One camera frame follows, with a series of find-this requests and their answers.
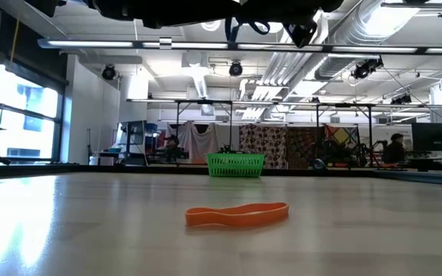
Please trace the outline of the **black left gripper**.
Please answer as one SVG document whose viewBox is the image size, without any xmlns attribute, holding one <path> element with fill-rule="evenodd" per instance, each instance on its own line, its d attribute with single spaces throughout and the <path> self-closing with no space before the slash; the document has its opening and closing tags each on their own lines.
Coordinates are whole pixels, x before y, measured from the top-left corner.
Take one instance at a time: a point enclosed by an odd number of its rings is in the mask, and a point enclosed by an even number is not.
<svg viewBox="0 0 442 276">
<path fill-rule="evenodd" d="M 242 7 L 236 0 L 190 0 L 190 3 L 200 10 L 190 21 L 182 18 L 182 6 L 177 0 L 90 0 L 90 8 L 105 18 L 118 21 L 138 19 L 147 28 L 159 29 L 232 18 Z"/>
</svg>

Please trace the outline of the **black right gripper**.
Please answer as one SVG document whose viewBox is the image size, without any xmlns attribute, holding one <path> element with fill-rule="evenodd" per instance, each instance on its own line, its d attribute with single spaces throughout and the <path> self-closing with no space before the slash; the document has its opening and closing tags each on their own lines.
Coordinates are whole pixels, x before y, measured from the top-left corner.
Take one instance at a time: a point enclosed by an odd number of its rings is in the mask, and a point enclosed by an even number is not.
<svg viewBox="0 0 442 276">
<path fill-rule="evenodd" d="M 305 24 L 318 11 L 333 12 L 344 0 L 281 0 L 282 16 L 276 11 L 279 0 L 246 0 L 242 4 L 239 18 L 243 22 L 278 22 L 284 24 Z"/>
</svg>

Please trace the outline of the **orange rubber band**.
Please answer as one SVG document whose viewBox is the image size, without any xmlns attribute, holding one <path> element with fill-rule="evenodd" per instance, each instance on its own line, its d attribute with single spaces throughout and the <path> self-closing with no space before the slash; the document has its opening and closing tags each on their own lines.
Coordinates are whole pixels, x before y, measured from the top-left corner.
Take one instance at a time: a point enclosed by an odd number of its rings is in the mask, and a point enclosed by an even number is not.
<svg viewBox="0 0 442 276">
<path fill-rule="evenodd" d="M 289 217 L 289 204 L 284 202 L 250 203 L 230 208 L 196 207 L 186 210 L 188 227 L 220 225 L 226 227 L 258 227 Z"/>
</svg>

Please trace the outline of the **ceiling light strip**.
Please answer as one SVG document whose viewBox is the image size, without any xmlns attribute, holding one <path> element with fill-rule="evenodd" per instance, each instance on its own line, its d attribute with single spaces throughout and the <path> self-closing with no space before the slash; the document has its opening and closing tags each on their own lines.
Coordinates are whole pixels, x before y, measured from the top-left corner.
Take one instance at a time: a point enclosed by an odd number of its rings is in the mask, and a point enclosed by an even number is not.
<svg viewBox="0 0 442 276">
<path fill-rule="evenodd" d="M 76 41 L 76 40 L 48 40 L 38 39 L 41 48 L 60 49 L 214 49 L 223 50 L 228 48 L 227 43 L 199 43 L 199 42 L 151 42 L 151 41 Z"/>
<path fill-rule="evenodd" d="M 337 46 L 333 47 L 332 51 L 346 53 L 410 54 L 416 52 L 417 48 Z"/>
</svg>

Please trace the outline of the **brown dotted cloth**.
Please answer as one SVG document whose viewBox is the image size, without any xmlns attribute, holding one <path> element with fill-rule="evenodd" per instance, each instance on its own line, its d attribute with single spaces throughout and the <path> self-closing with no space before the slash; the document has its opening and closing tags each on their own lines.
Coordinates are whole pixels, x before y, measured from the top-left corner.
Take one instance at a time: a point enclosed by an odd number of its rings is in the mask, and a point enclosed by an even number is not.
<svg viewBox="0 0 442 276">
<path fill-rule="evenodd" d="M 239 128 L 239 151 L 264 154 L 264 169 L 285 169 L 287 129 L 279 126 L 242 125 Z"/>
</svg>

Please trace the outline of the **white hanging sheet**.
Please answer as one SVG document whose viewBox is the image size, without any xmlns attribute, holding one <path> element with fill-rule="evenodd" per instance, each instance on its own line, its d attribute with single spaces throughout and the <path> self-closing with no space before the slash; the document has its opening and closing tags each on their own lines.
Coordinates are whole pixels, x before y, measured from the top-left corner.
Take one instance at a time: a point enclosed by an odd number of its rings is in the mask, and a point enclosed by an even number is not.
<svg viewBox="0 0 442 276">
<path fill-rule="evenodd" d="M 177 126 L 167 125 L 167 137 L 174 135 L 178 139 L 179 148 L 188 155 L 191 163 L 205 163 L 206 155 L 219 149 L 216 125 L 211 123 L 204 126 L 206 130 L 201 133 L 192 121 Z"/>
</svg>

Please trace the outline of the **dark patterned cloth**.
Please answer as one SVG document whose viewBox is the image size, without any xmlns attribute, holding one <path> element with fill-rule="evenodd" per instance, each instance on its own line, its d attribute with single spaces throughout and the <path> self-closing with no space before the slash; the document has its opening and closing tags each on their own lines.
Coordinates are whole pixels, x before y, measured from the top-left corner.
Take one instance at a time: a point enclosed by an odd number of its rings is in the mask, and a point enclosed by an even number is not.
<svg viewBox="0 0 442 276">
<path fill-rule="evenodd" d="M 286 133 L 286 159 L 290 169 L 307 169 L 315 158 L 317 139 L 323 127 L 289 127 Z"/>
</svg>

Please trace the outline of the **person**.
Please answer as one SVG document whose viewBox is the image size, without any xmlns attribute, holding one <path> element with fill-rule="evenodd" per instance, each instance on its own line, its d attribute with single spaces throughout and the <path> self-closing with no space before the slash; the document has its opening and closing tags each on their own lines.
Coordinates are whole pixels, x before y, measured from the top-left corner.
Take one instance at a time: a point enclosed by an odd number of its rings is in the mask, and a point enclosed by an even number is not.
<svg viewBox="0 0 442 276">
<path fill-rule="evenodd" d="M 178 159 L 184 159 L 186 157 L 183 149 L 180 147 L 180 141 L 176 135 L 170 135 L 167 137 L 164 151 L 167 163 L 174 163 Z"/>
<path fill-rule="evenodd" d="M 387 164 L 402 163 L 405 161 L 405 149 L 403 145 L 404 136 L 400 133 L 394 133 L 391 136 L 391 142 L 387 145 L 382 154 L 382 161 Z"/>
</svg>

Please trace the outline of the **monitor on stand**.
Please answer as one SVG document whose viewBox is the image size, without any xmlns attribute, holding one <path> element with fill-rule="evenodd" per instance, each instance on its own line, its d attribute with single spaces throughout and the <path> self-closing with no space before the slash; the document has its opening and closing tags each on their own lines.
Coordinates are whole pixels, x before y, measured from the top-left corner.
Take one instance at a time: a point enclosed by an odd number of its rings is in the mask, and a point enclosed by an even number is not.
<svg viewBox="0 0 442 276">
<path fill-rule="evenodd" d="M 120 162 L 125 166 L 145 166 L 144 152 L 145 120 L 129 121 L 119 124 L 116 144 L 120 147 Z"/>
</svg>

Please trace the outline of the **green plastic basket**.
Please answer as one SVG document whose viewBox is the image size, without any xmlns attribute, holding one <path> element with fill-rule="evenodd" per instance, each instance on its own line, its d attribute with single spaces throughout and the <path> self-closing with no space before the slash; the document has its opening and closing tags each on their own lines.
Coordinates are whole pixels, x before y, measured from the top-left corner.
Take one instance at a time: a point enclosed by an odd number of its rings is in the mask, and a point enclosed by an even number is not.
<svg viewBox="0 0 442 276">
<path fill-rule="evenodd" d="M 209 175 L 214 177 L 249 177 L 262 174 L 264 154 L 208 153 L 206 155 Z"/>
</svg>

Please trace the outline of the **black flat monitor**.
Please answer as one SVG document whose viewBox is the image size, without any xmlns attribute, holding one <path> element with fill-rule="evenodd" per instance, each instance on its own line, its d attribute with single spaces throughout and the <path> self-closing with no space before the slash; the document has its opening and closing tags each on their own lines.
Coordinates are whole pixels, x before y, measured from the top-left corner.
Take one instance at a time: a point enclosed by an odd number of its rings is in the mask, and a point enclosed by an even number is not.
<svg viewBox="0 0 442 276">
<path fill-rule="evenodd" d="M 442 151 L 442 123 L 412 123 L 415 151 Z"/>
</svg>

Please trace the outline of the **large window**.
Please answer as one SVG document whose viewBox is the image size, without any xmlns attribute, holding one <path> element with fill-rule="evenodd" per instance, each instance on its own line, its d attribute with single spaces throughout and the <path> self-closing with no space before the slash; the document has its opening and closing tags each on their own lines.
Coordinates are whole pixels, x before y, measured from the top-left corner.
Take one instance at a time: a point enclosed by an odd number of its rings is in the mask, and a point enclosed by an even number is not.
<svg viewBox="0 0 442 276">
<path fill-rule="evenodd" d="M 51 160 L 57 154 L 62 96 L 0 64 L 0 157 Z"/>
</svg>

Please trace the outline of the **silver air duct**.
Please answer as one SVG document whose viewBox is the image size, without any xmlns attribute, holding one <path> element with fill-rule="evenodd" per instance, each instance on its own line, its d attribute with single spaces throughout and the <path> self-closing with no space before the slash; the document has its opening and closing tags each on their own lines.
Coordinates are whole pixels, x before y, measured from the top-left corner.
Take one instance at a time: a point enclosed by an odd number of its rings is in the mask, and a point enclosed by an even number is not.
<svg viewBox="0 0 442 276">
<path fill-rule="evenodd" d="M 400 31 L 419 11 L 419 8 L 386 8 L 384 0 L 363 0 L 329 37 L 330 44 L 380 45 Z M 330 80 L 353 62 L 354 57 L 321 57 L 314 77 Z"/>
</svg>

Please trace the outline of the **black aluminium table frame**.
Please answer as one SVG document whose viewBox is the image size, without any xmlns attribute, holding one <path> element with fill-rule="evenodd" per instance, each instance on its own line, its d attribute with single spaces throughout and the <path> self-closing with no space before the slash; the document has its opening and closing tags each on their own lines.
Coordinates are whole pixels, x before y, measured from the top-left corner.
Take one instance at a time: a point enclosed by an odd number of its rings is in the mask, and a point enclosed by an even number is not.
<svg viewBox="0 0 442 276">
<path fill-rule="evenodd" d="M 135 173 L 207 175 L 205 167 L 176 166 L 86 166 L 86 165 L 13 165 L 0 166 L 0 179 L 19 176 L 43 176 L 64 173 Z M 378 169 L 264 169 L 263 176 L 331 177 L 331 178 L 376 178 L 406 182 L 422 182 L 442 185 L 442 173 L 405 172 Z"/>
</svg>

